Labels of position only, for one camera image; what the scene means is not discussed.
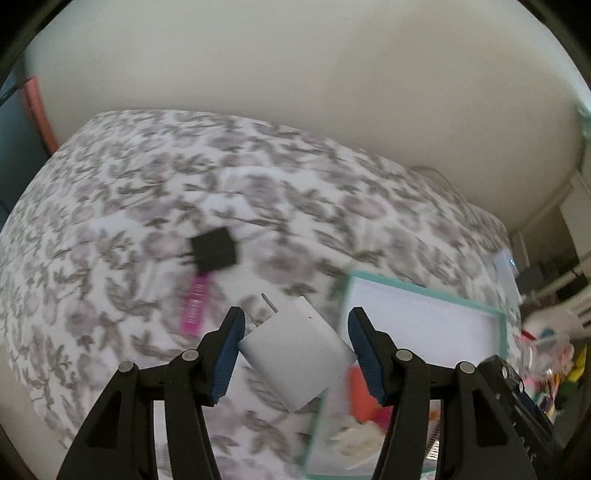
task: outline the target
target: electrical cord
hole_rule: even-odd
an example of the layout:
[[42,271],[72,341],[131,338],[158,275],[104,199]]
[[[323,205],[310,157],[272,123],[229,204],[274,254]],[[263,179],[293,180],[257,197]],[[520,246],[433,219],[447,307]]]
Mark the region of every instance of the electrical cord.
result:
[[[450,180],[448,180],[448,178],[443,173],[441,173],[435,167],[429,167],[428,165],[417,165],[415,167],[410,167],[409,170],[412,170],[412,171],[414,171],[416,173],[418,173],[420,171],[425,171],[425,170],[427,170],[427,171],[433,171],[437,175],[439,175],[441,178],[443,178],[443,180],[445,180],[446,183],[453,189],[453,191],[455,192],[455,194],[461,198],[461,200],[466,205],[466,208],[468,210],[470,210],[470,213],[472,214],[472,216],[474,217],[474,219],[476,220],[476,222],[478,224],[480,224],[480,228],[482,228],[482,232],[484,233],[484,231],[486,230],[486,226],[482,222],[482,218],[480,218],[478,215],[476,215],[476,212],[472,209],[470,203],[466,200],[466,198],[464,197],[464,195],[462,195],[462,192],[460,192],[460,190]],[[496,250],[496,248],[497,248],[496,245],[493,244],[493,242],[487,236],[484,236],[483,235],[483,238],[485,238],[486,241],[487,241],[487,243],[491,246],[491,253],[494,253],[495,250]]]

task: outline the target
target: white power adapter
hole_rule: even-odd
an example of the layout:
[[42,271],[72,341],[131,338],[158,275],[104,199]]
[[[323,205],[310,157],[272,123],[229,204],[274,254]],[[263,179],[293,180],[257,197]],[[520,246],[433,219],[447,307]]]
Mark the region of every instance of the white power adapter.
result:
[[238,348],[290,412],[317,397],[357,360],[304,297],[276,312]]

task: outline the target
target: pink object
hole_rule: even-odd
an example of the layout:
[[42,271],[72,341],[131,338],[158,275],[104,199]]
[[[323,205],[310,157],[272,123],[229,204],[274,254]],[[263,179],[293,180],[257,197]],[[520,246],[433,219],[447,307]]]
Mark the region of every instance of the pink object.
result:
[[191,283],[191,290],[183,310],[181,333],[184,335],[199,335],[203,324],[203,315],[209,296],[209,274],[197,275]]
[[387,432],[390,425],[390,417],[392,416],[393,407],[382,407],[376,410],[371,416],[371,420],[378,424],[378,427]]

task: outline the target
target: black device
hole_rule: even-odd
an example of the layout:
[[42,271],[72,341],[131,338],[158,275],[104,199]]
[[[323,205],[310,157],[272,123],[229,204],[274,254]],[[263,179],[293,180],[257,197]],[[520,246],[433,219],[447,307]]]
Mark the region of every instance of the black device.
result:
[[[376,331],[363,308],[349,313],[349,337],[369,392],[395,414],[374,480],[421,475],[430,399],[441,400],[437,480],[591,478],[591,410],[566,447],[498,356],[478,367],[425,363]],[[202,407],[225,395],[245,331],[232,307],[221,327],[167,365],[139,370],[123,362],[78,432],[57,480],[155,480],[153,408],[164,400],[176,480],[220,480]]]
[[191,248],[199,274],[236,264],[236,242],[226,227],[194,236]]

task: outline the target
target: orange object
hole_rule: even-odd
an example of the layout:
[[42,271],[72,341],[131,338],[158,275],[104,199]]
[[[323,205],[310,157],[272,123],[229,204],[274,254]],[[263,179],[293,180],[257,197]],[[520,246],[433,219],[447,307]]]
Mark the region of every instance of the orange object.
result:
[[39,89],[39,81],[37,77],[29,78],[21,91],[21,100],[23,101],[24,110],[29,116],[33,116],[33,121],[39,129],[41,140],[46,146],[50,155],[53,155],[59,148],[56,138],[51,130],[51,125],[43,107],[43,100],[41,98],[41,90]]
[[349,401],[351,415],[361,423],[370,420],[374,412],[381,408],[369,394],[358,365],[349,368]]

